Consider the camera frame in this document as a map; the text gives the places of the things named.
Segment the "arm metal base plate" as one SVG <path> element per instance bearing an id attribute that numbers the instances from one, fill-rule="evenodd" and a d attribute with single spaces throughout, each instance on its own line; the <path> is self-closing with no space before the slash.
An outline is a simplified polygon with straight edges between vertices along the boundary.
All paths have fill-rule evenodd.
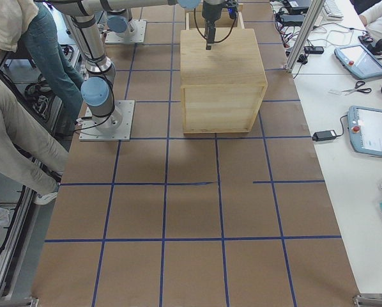
<path id="1" fill-rule="evenodd" d="M 144 43 L 146 24 L 147 21 L 144 19 L 130 21 L 124 18 L 109 19 L 105 43 L 109 45 Z"/>
<path id="2" fill-rule="evenodd" d="M 114 111 L 109 117 L 99 118 L 92 115 L 86 108 L 84 120 L 79 129 L 80 141 L 129 141 L 134 117 L 134 100 L 116 100 Z"/>

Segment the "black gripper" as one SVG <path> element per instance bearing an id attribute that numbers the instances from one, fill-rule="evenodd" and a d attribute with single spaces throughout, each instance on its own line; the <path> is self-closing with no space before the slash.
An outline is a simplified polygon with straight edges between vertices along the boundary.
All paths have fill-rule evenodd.
<path id="1" fill-rule="evenodd" d="M 215 42 L 215 23 L 221 17 L 223 6 L 223 0 L 204 0 L 202 2 L 202 17 L 205 23 L 206 50 L 210 50 L 210 43 Z"/>

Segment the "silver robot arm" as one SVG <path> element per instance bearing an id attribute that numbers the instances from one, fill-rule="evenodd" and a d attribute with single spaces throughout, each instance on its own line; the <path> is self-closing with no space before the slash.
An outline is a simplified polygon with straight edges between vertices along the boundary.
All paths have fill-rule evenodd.
<path id="1" fill-rule="evenodd" d="M 105 54 L 104 44 L 95 19 L 96 12 L 111 13 L 108 27 L 113 32 L 129 28 L 129 9 L 178 4 L 186 10 L 201 6 L 205 22 L 203 38 L 210 49 L 215 43 L 215 23 L 230 1 L 51 1 L 50 4 L 65 15 L 72 35 L 84 56 L 89 77 L 81 93 L 91 118 L 84 121 L 80 136 L 87 140 L 128 140 L 132 127 L 134 101 L 116 100 L 113 93 L 115 67 Z"/>
<path id="2" fill-rule="evenodd" d="M 131 9 L 105 12 L 102 37 L 106 45 L 132 45 L 144 43 L 147 21 L 135 19 Z"/>

